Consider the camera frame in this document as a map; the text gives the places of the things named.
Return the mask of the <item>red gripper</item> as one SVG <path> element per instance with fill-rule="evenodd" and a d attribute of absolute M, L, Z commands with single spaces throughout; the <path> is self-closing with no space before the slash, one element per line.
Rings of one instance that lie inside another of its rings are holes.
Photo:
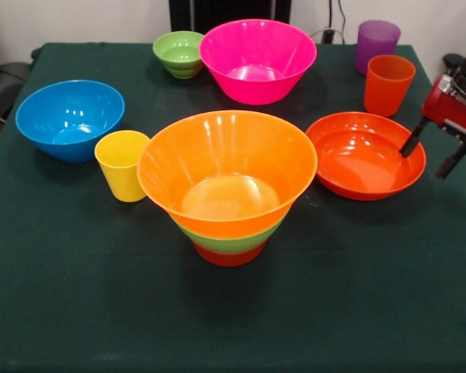
<path fill-rule="evenodd" d="M 422 114 L 423 117 L 399 150 L 403 158 L 408 158 L 419 144 L 420 135 L 429 120 L 439 125 L 453 125 L 466 135 L 466 99 L 454 90 L 453 78 L 449 75 L 441 75 L 434 83 L 423 104 Z M 466 141 L 463 141 L 453 155 L 444 159 L 435 172 L 435 177 L 445 180 L 465 156 Z"/>

